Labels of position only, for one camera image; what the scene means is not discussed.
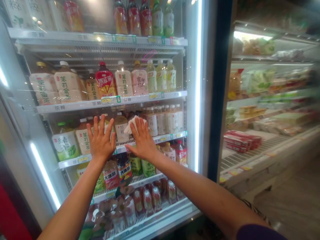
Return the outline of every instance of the finger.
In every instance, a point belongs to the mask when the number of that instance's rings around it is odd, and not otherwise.
[[[98,136],[99,128],[98,128],[98,117],[95,116],[93,118],[93,136]]]
[[[131,132],[132,132],[134,140],[137,140],[138,133],[137,133],[136,128],[134,127],[133,123],[130,123],[130,128],[131,128]]]
[[[91,142],[93,139],[93,133],[91,130],[91,125],[89,123],[87,123],[87,130],[88,130],[89,141]]]
[[[107,130],[106,130],[106,134],[104,135],[104,137],[105,137],[107,140],[110,140],[110,135],[111,135],[113,123],[114,123],[114,119],[111,118],[111,120],[110,120],[110,122],[109,122],[109,124],[108,124]]]
[[[126,145],[126,148],[127,148],[130,152],[133,152],[134,155],[137,156],[137,154],[138,154],[137,148],[135,148],[135,147],[132,146],[132,145]]]

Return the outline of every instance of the refrigerator shelf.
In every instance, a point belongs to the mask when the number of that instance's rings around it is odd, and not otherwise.
[[[173,139],[185,137],[187,135],[188,135],[188,131],[183,131],[183,132],[174,133],[174,134],[158,135],[158,136],[154,137],[153,140],[154,140],[155,144],[158,144],[158,143],[167,142],[167,141],[170,141],[170,140],[173,140]],[[128,149],[125,147],[126,144],[135,145],[135,141],[134,141],[133,138],[131,138],[129,142],[117,143],[117,147],[116,147],[116,150],[114,151],[113,155],[127,152]],[[78,164],[81,164],[81,163],[89,162],[91,160],[91,158],[92,158],[91,154],[81,155],[81,156],[79,156],[77,158],[72,158],[72,159],[69,159],[69,160],[66,160],[66,161],[59,162],[59,168],[63,169],[63,168],[66,168],[66,167],[70,167],[70,166],[78,165]]]
[[[103,108],[108,106],[113,107],[113,106],[132,104],[132,103],[173,99],[173,98],[179,98],[179,97],[185,97],[185,96],[187,96],[187,91],[150,93],[149,95],[132,96],[132,97],[120,97],[120,96],[104,97],[103,99],[93,100],[93,101],[38,106],[37,111],[39,114],[68,112],[68,111],[76,111],[76,110],[83,110],[83,109]]]
[[[313,45],[318,45],[320,43],[320,38],[317,36],[308,35],[304,33],[293,33],[279,28],[266,27],[255,23],[244,22],[239,20],[235,21],[235,31],[270,36],[274,39],[280,38],[283,40],[302,42]]]

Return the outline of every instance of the bottle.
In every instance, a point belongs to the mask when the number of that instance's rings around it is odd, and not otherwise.
[[[87,119],[80,119],[80,126],[76,130],[76,137],[79,143],[80,151],[82,155],[90,154],[90,142],[87,130]]]
[[[129,34],[141,36],[140,13],[134,0],[129,0],[127,9]]]
[[[140,22],[142,36],[152,36],[152,15],[148,0],[141,1]]]
[[[155,93],[157,92],[157,78],[156,78],[157,72],[151,59],[148,60],[146,71],[148,75],[149,93]]]
[[[88,166],[88,162],[87,163],[81,163],[78,165],[77,167],[77,176],[78,176],[78,179],[80,179],[84,173],[84,171],[86,170],[87,166]],[[94,188],[94,194],[96,193],[100,193],[102,191],[104,191],[106,189],[106,185],[104,184],[104,181],[103,181],[103,175],[102,173],[100,174],[99,178],[98,178],[98,181],[96,183],[96,186]]]
[[[141,159],[138,158],[136,155],[134,155],[133,152],[131,152],[129,155],[129,160],[131,163],[132,174],[134,176],[142,175],[143,172],[142,172]]]
[[[183,112],[180,108],[180,104],[176,104],[175,111],[178,113],[178,132],[183,131]]]
[[[168,180],[167,194],[168,194],[168,202],[170,205],[177,202],[176,186],[171,180]]]
[[[117,154],[117,165],[120,183],[124,179],[132,177],[131,164],[128,159],[127,153]]]
[[[154,36],[163,36],[163,13],[159,0],[154,1],[152,9],[152,33]]]
[[[64,2],[64,9],[67,14],[71,31],[84,32],[80,7],[75,2],[67,0]]]
[[[86,101],[84,85],[77,74],[72,72],[65,61],[60,61],[61,68],[54,74],[54,80],[62,98],[61,103]]]
[[[99,86],[93,70],[89,71],[89,78],[86,80],[86,87],[90,101],[101,99],[99,94]]]
[[[99,70],[96,72],[95,79],[99,86],[99,95],[102,97],[116,96],[116,87],[114,76],[111,71],[106,67],[106,63],[101,61],[99,63]]]
[[[134,201],[134,207],[136,209],[137,216],[138,217],[142,216],[144,213],[144,208],[143,208],[141,193],[139,190],[134,191],[133,201]]]
[[[176,151],[176,161],[182,165],[187,164],[187,148],[182,145],[181,140],[177,140],[177,145],[175,145]]]
[[[150,191],[148,189],[145,189],[143,192],[143,202],[144,202],[144,209],[146,217],[150,217],[154,214],[154,210],[152,207],[152,198]]]
[[[147,95],[149,94],[147,72],[141,68],[140,61],[134,61],[134,64],[131,73],[134,95]]]
[[[165,132],[166,133],[170,132],[169,131],[169,121],[168,121],[170,116],[168,116],[168,115],[169,115],[169,105],[165,105],[164,106],[164,124],[165,124]]]
[[[66,122],[58,122],[58,130],[52,136],[52,141],[60,161],[80,156],[75,131],[68,128]]]
[[[70,32],[68,17],[64,6],[55,0],[49,0],[49,9],[52,16],[54,28],[59,32]]]
[[[37,73],[32,73],[29,80],[36,93],[39,105],[60,104],[61,101],[54,76],[50,74],[45,63],[37,62],[37,66]]]
[[[102,170],[104,182],[108,190],[114,189],[119,186],[119,175],[117,162],[110,158],[103,167]]]
[[[166,115],[169,133],[178,133],[178,113],[175,110],[174,105],[170,105],[169,113]]]
[[[171,158],[173,161],[176,161],[176,151],[172,147],[170,147],[169,142],[166,142],[166,146],[162,150],[168,158]]]
[[[175,66],[172,64],[172,59],[169,59],[167,65],[167,91],[174,92],[176,90],[176,70]]]
[[[147,122],[148,122],[149,129],[150,129],[150,135],[152,137],[157,136],[158,135],[157,114],[153,110],[153,107],[149,108]]]
[[[131,74],[125,69],[123,61],[118,62],[118,70],[115,72],[118,95],[121,97],[133,96]]]
[[[158,60],[158,66],[156,68],[157,72],[157,91],[166,92],[167,91],[167,70],[166,65],[163,64],[163,60]]]
[[[174,15],[171,8],[171,2],[167,3],[167,6],[164,10],[163,17],[163,30],[166,38],[170,38],[174,36]]]
[[[163,135],[166,134],[166,126],[165,126],[165,117],[164,113],[162,112],[162,107],[157,107],[157,127],[158,127],[158,134]]]
[[[128,126],[128,120],[124,116],[122,116],[121,112],[117,113],[117,117],[114,120],[114,125],[116,128],[118,143],[128,142],[129,134],[124,132],[124,130]]]
[[[117,34],[128,34],[126,9],[121,0],[114,1],[113,19]]]
[[[158,187],[153,187],[152,199],[153,199],[153,205],[154,205],[154,212],[155,213],[160,212],[162,210],[162,204],[161,204],[161,195]]]

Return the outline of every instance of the price tag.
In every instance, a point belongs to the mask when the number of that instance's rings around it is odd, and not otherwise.
[[[79,157],[78,158],[78,162],[81,163],[81,162],[87,162],[89,161],[89,158],[86,156],[86,157]]]

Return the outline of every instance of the plastic bottle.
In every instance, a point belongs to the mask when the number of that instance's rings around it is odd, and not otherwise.
[[[150,134],[152,137],[155,137],[158,135],[158,125],[157,125],[157,114],[154,111],[153,107],[149,108],[148,114],[148,125],[150,129]]]
[[[139,8],[134,0],[129,0],[127,17],[129,34],[141,36],[140,13]]]
[[[84,26],[80,7],[73,1],[65,1],[64,9],[67,14],[69,26],[72,32],[84,32]]]
[[[80,119],[80,126],[76,130],[76,137],[79,143],[80,151],[82,155],[90,154],[90,142],[87,130],[87,119]]]
[[[116,128],[118,143],[128,142],[129,134],[124,133],[124,130],[128,126],[128,120],[122,116],[121,112],[117,113],[117,117],[114,120],[114,126]]]
[[[152,36],[152,15],[148,0],[141,1],[140,23],[142,36]]]
[[[163,36],[163,13],[159,0],[154,1],[152,9],[152,33],[154,36]]]
[[[78,179],[80,179],[84,173],[84,171],[86,170],[87,166],[88,166],[88,162],[87,163],[81,163],[78,165],[77,167],[77,176],[78,176]],[[103,190],[106,189],[106,185],[104,184],[104,181],[103,181],[103,175],[102,173],[100,174],[99,178],[98,178],[98,181],[96,183],[96,186],[94,188],[94,194],[96,193],[100,193],[102,192]]]
[[[66,126],[66,122],[58,122],[58,130],[52,136],[54,148],[60,161],[80,156],[80,149],[75,137],[75,131]]]
[[[134,95],[147,95],[149,94],[147,72],[141,68],[140,61],[134,61],[134,64],[135,65],[131,73]]]
[[[157,72],[151,59],[148,60],[146,71],[148,75],[149,93],[155,93],[157,92]]]
[[[163,135],[166,134],[166,126],[165,126],[165,116],[162,112],[162,107],[157,107],[157,127],[158,127],[158,134]]]
[[[123,61],[118,62],[118,70],[115,72],[118,95],[121,97],[133,96],[131,74],[126,70]]]
[[[117,34],[128,34],[126,9],[121,0],[115,0],[113,7],[113,19]]]
[[[176,161],[176,151],[172,147],[170,147],[169,142],[166,142],[166,146],[162,150],[168,158],[171,158],[173,161]]]
[[[178,113],[178,132],[183,131],[183,112],[180,108],[180,104],[176,104],[175,111]]]
[[[157,72],[157,91],[166,92],[167,91],[167,69],[162,59],[158,61],[156,72]]]
[[[171,8],[171,2],[167,2],[163,17],[163,30],[166,38],[174,36],[174,15]]]
[[[106,63],[101,61],[99,63],[99,70],[96,72],[95,79],[99,85],[99,95],[101,97],[116,96],[116,85],[113,74],[106,67]]]
[[[39,105],[60,104],[61,101],[54,76],[50,74],[45,63],[37,62],[37,66],[37,72],[32,73],[29,80]]]
[[[54,74],[54,80],[62,98],[61,103],[86,101],[84,85],[77,74],[72,72],[67,62],[60,61],[61,68]]]
[[[169,59],[168,65],[167,65],[167,91],[174,92],[176,90],[177,90],[176,68],[172,64],[172,59]]]
[[[114,189],[119,186],[119,175],[117,162],[110,158],[103,167],[102,170],[104,182],[108,190]]]
[[[132,177],[131,164],[128,159],[127,153],[117,154],[117,165],[120,183],[123,179]]]

